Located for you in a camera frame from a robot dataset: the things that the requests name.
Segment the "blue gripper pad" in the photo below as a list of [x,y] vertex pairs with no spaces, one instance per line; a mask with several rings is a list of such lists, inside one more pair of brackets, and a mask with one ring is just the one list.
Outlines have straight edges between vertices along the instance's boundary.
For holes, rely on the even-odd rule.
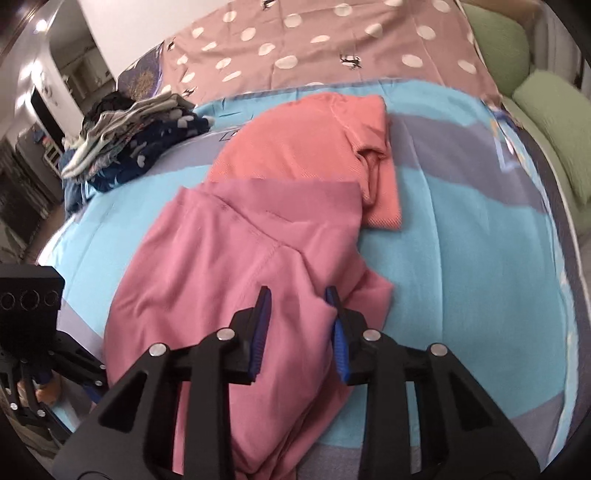
[[[326,290],[326,303],[335,306],[335,300],[330,290]],[[333,355],[335,356],[336,371],[343,383],[349,381],[349,344],[343,331],[341,319],[337,316],[333,326]]]
[[248,376],[252,381],[261,371],[262,354],[265,351],[269,320],[271,319],[271,290],[261,289],[261,294],[256,301],[255,310],[260,307],[260,315],[256,322],[255,333],[252,336],[250,360],[248,364]]

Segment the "floor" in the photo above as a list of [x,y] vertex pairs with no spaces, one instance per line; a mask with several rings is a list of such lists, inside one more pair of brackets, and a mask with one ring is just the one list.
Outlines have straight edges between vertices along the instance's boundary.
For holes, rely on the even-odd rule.
[[43,250],[43,247],[47,244],[51,236],[64,224],[64,218],[65,212],[63,205],[58,205],[51,211],[49,217],[41,224],[31,245],[27,248],[25,263],[35,263],[39,253],[41,253],[41,250]]

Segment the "green cushion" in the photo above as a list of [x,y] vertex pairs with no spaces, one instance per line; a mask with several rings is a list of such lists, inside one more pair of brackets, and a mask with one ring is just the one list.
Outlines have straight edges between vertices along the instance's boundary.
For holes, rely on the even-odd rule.
[[511,96],[530,73],[530,44],[516,21],[463,4],[482,57],[499,91]]
[[554,73],[537,70],[513,100],[550,140],[580,204],[591,198],[591,103]]
[[583,235],[584,233],[587,233],[591,230],[591,203],[581,205],[576,200],[573,189],[570,186],[569,178],[558,158],[558,154],[533,120],[510,98],[503,98],[503,105],[511,116],[529,132],[540,146],[542,152],[544,152],[546,159],[552,165],[554,173],[556,174],[556,179],[562,189],[564,199],[569,207],[570,216],[573,219],[574,229],[577,234]]

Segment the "metal screw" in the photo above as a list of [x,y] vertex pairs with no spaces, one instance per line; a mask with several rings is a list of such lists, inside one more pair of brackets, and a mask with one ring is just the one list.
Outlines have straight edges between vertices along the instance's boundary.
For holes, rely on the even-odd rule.
[[380,340],[380,338],[382,338],[382,334],[379,333],[377,330],[370,328],[364,331],[363,338],[365,338],[368,342],[377,342],[378,340]]
[[150,347],[148,352],[150,352],[150,355],[152,355],[152,356],[163,356],[166,353],[166,350],[167,350],[167,347],[165,344],[155,343]]
[[431,353],[435,356],[446,356],[447,352],[447,347],[442,343],[434,343],[431,345]]
[[221,340],[222,342],[227,342],[228,340],[232,340],[236,336],[236,332],[231,328],[223,328],[217,331],[217,339]]

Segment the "green pillow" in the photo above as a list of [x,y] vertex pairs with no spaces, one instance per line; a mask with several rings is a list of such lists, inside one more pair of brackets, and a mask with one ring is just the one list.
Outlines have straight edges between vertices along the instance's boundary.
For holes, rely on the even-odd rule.
[[474,5],[463,4],[482,57],[499,91],[513,95],[530,74],[530,44],[516,21]]
[[591,198],[591,103],[554,73],[536,70],[513,94],[556,150],[581,205]]

